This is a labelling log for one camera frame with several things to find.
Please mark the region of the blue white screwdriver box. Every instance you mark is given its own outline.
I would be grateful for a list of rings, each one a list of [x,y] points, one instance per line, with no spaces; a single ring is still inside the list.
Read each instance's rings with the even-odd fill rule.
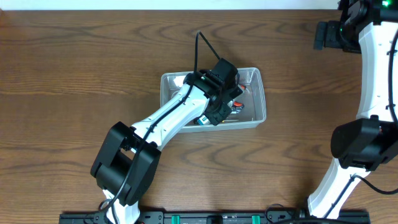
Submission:
[[[201,125],[201,126],[204,126],[204,125],[209,124],[210,121],[209,121],[209,119],[208,119],[205,115],[202,115],[201,117],[199,117],[199,118],[197,119],[197,123],[198,123],[199,125]]]

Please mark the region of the red handled pliers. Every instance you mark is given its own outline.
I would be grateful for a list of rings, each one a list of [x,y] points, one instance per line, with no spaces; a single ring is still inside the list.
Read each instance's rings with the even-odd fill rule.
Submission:
[[[245,90],[246,90],[246,87],[245,87],[244,85],[239,85],[239,88],[240,88],[242,91],[245,91]],[[232,106],[233,106],[233,107],[236,107],[236,108],[243,108],[243,107],[244,107],[244,104],[243,104],[243,103],[240,103],[240,102],[238,102],[238,101],[236,101],[236,100],[233,100]]]

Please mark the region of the slim black yellow screwdriver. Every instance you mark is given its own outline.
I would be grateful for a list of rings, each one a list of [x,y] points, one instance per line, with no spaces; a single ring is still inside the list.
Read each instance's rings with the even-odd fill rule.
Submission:
[[[224,123],[236,123],[236,122],[238,122],[238,121],[239,121],[238,119],[226,119],[226,120],[222,121],[222,122],[219,123],[219,124],[224,124]],[[198,122],[198,120],[194,120],[193,123],[194,123],[194,124],[197,124],[197,125],[205,125],[205,124],[200,124],[200,123]]]

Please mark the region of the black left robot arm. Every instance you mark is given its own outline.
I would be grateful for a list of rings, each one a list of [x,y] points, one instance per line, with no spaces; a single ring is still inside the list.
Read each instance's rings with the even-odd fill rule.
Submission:
[[[221,58],[211,70],[195,69],[181,89],[155,113],[108,131],[90,174],[103,190],[107,205],[100,211],[108,223],[135,223],[138,202],[151,185],[165,145],[189,122],[217,126],[232,112],[229,105],[243,93],[238,69]]]

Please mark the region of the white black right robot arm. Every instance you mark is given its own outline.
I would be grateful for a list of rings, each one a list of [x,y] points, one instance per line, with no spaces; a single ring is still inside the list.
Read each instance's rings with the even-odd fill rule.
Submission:
[[[337,21],[319,22],[314,49],[361,54],[361,99],[356,119],[338,126],[331,137],[331,164],[297,216],[311,223],[360,223],[356,212],[341,208],[366,177],[397,156],[397,0],[344,0]]]

